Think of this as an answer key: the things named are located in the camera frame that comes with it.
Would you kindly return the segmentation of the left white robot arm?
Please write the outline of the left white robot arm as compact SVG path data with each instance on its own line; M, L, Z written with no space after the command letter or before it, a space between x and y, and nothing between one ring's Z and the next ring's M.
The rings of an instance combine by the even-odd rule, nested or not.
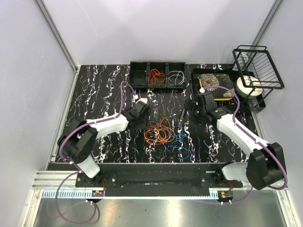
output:
M91 187L98 187L102 175L91 154L95 141L114 132L148 128L150 111L147 99L140 98L117 115L93 120L75 118L57 141L59 155L75 164Z

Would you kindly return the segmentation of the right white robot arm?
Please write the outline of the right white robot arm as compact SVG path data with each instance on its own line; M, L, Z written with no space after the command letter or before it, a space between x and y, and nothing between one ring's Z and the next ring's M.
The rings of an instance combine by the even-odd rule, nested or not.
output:
M269 143L251 132L229 108L218 106L211 93L202 93L196 100L187 99L180 116L185 114L189 114L189 120L196 125L214 126L248 157L245 163L225 164L216 171L215 182L219 187L226 187L232 181L248 182L257 190L266 187L281 190L287 186L282 146L277 142Z

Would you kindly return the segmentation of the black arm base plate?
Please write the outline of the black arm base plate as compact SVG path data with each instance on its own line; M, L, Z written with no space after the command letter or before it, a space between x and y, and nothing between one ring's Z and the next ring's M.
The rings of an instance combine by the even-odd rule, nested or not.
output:
M77 174L77 188L105 187L108 198L169 198L216 197L210 189L239 189L239 181L228 183L219 177L223 164L100 164L100 172L93 179Z

